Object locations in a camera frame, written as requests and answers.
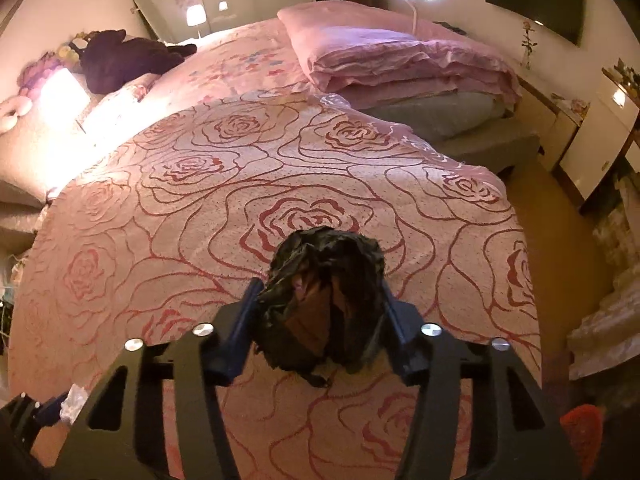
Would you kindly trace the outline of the rose in glass vase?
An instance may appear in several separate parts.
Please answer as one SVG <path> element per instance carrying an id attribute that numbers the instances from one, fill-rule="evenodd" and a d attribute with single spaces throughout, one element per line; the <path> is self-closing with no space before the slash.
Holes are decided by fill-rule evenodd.
<path id="1" fill-rule="evenodd" d="M 534 50 L 537 47 L 537 43 L 533 38 L 533 33 L 535 29 L 530 21 L 523 22 L 523 39 L 521 41 L 521 46 L 523 48 L 523 57 L 521 60 L 521 66 L 523 66 L 526 70 L 530 69 L 530 64 L 532 64 L 532 57 L 534 54 Z"/>

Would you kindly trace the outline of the low white tv desk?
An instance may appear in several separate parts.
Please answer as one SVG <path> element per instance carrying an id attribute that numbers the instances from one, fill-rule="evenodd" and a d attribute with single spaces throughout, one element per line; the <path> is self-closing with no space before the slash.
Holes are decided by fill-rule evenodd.
<path id="1" fill-rule="evenodd" d="M 572 109 L 572 101 L 557 96 L 547 81 L 519 68 L 521 99 L 515 116 L 532 128 L 539 138 L 538 159 L 545 170 L 552 172 L 573 142 L 582 125 L 581 114 Z"/>

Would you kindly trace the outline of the large black wrapper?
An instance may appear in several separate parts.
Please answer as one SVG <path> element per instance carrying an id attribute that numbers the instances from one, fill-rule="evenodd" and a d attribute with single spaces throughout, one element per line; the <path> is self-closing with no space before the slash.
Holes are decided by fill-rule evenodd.
<path id="1" fill-rule="evenodd" d="M 374 238 L 329 226 L 291 233 L 258 295 L 256 351 L 314 388 L 331 385 L 314 372 L 325 362 L 359 372 L 375 354 L 383 324 L 384 271 Z"/>

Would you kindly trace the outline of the white dresser cabinet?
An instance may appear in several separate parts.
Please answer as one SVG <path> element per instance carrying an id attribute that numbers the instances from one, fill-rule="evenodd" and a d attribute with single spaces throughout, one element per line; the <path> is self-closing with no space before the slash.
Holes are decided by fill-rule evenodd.
<path id="1" fill-rule="evenodd" d="M 588 200 L 623 148 L 639 117 L 639 100 L 607 68 L 582 125 L 560 160 L 583 200 Z"/>

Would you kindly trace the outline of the dark purple plush toy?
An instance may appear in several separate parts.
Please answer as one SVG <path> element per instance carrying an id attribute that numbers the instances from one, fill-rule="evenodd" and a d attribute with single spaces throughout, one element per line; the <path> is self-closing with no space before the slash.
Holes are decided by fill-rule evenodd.
<path id="1" fill-rule="evenodd" d="M 143 75 L 162 76 L 198 52 L 196 44 L 173 44 L 129 37 L 125 29 L 89 32 L 69 44 L 94 94 L 109 94 Z"/>

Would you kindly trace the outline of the grey bed frame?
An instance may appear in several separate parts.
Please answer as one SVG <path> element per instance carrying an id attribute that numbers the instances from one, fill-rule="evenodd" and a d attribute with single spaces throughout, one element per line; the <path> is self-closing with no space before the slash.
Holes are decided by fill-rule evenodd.
<path id="1" fill-rule="evenodd" d="M 483 166 L 500 176 L 537 157 L 538 134 L 518 118 L 485 122 L 449 139 L 433 143 L 434 149 L 458 162 Z"/>

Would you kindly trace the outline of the pink rose pattern bedspread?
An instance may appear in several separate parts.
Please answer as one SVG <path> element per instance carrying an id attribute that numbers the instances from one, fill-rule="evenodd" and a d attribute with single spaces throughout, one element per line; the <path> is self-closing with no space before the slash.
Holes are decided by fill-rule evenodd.
<path id="1" fill-rule="evenodd" d="M 454 336 L 509 339 L 539 372 L 526 240 L 502 182 L 402 120 L 308 94 L 279 21 L 215 41 L 139 113 L 102 120 L 106 157 L 43 220 L 17 291 L 13 393 L 95 386 L 128 339 L 210 320 L 315 226 L 374 238 L 396 297 Z"/>

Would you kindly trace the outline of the grey mattress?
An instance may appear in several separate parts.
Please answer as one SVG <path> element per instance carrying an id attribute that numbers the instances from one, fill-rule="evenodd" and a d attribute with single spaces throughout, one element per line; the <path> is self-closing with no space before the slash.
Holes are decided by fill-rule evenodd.
<path id="1" fill-rule="evenodd" d="M 407 125 L 421 139 L 434 143 L 501 118 L 506 104 L 487 93 L 449 92 L 381 104 L 364 112 L 386 122 Z"/>

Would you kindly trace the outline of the bedside glowing lamp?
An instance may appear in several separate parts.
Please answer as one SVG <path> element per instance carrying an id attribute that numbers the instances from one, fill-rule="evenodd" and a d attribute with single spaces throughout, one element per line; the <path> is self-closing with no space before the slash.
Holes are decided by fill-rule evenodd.
<path id="1" fill-rule="evenodd" d="M 206 22 L 206 11 L 201 4 L 194 4 L 186 9 L 186 24 L 188 24 L 189 27 L 198 27 Z"/>

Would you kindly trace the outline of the folded pink quilt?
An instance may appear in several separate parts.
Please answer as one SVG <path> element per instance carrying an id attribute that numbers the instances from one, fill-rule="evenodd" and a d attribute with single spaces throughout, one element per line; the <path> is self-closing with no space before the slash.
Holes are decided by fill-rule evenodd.
<path id="1" fill-rule="evenodd" d="M 300 68 L 321 92 L 353 106 L 449 92 L 480 92 L 507 106 L 518 76 L 496 49 L 427 20 L 345 0 L 299 3 L 278 12 Z"/>

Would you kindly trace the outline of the white tissue paper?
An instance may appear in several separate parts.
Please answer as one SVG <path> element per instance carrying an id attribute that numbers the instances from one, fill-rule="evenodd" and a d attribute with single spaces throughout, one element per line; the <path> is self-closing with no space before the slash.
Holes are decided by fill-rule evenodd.
<path id="1" fill-rule="evenodd" d="M 73 426 L 89 397 L 88 391 L 80 385 L 73 384 L 64 396 L 60 406 L 60 419 L 67 426 Z"/>

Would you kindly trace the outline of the red plastic waste basket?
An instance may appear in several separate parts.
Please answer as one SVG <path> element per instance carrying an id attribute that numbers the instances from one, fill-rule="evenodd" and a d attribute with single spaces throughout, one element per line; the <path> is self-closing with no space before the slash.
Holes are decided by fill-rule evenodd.
<path id="1" fill-rule="evenodd" d="M 560 424 L 578 459 L 582 478 L 587 479 L 602 445 L 603 413 L 595 405 L 582 404 L 562 415 Z"/>

